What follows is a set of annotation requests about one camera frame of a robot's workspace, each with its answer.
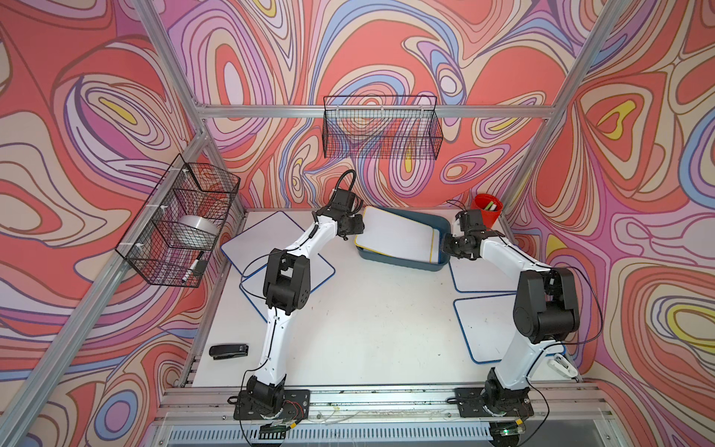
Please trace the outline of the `teal plastic storage box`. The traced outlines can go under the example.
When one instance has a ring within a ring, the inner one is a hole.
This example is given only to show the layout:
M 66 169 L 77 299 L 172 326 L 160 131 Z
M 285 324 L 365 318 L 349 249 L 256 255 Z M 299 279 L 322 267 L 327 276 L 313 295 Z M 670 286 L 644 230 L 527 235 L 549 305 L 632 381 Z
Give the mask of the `teal plastic storage box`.
M 414 210 L 367 207 L 362 234 L 355 236 L 359 256 L 365 260 L 437 272 L 450 262 L 441 250 L 451 223 L 436 214 Z

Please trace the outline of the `yellow-framed whiteboard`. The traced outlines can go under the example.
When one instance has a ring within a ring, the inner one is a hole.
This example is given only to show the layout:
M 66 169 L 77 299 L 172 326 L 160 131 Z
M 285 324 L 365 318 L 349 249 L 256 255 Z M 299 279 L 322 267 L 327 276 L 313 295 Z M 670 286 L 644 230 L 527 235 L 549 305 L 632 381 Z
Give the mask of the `yellow-framed whiteboard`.
M 388 210 L 367 207 L 365 230 L 355 245 L 379 255 L 427 264 L 439 262 L 439 231 Z

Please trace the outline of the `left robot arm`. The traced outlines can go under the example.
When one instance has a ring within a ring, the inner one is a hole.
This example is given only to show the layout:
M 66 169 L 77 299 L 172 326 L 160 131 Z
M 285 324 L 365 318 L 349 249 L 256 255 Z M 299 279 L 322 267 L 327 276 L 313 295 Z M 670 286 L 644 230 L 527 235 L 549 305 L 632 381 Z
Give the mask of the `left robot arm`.
M 269 310 L 259 365 L 245 382 L 248 399 L 273 413 L 285 400 L 290 320 L 303 309 L 312 291 L 311 259 L 334 238 L 346 240 L 364 231 L 364 201 L 347 189 L 333 190 L 328 203 L 313 212 L 313 225 L 294 243 L 268 254 L 263 298 Z

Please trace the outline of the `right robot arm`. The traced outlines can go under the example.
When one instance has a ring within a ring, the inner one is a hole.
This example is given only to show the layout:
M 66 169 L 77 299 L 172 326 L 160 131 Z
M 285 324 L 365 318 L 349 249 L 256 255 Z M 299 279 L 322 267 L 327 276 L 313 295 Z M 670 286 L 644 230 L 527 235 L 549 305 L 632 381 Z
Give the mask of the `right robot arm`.
M 487 228 L 480 210 L 460 210 L 460 233 L 443 237 L 441 251 L 456 259 L 483 259 L 516 282 L 512 320 L 517 333 L 505 357 L 491 368 L 480 399 L 493 415 L 521 404 L 531 390 L 531 376 L 545 353 L 579 329 L 575 276 L 566 268 L 538 262 L 506 237 Z

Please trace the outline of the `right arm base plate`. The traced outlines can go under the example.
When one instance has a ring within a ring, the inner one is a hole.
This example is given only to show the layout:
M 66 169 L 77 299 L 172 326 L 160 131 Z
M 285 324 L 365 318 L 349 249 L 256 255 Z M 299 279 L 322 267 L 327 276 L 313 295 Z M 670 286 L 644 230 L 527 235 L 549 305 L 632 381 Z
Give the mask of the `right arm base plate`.
M 447 402 L 457 406 L 463 418 L 528 419 L 534 409 L 528 397 L 529 389 L 486 390 L 484 387 L 458 387 Z

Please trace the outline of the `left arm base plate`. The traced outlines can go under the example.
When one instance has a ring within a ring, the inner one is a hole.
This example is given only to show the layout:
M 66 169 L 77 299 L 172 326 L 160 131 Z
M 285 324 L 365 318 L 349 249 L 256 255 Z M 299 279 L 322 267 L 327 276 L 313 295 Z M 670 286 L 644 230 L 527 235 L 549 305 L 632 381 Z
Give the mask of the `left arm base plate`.
M 311 391 L 287 389 L 266 402 L 257 400 L 248 391 L 231 396 L 227 403 L 234 406 L 234 419 L 241 421 L 302 421 L 309 416 Z

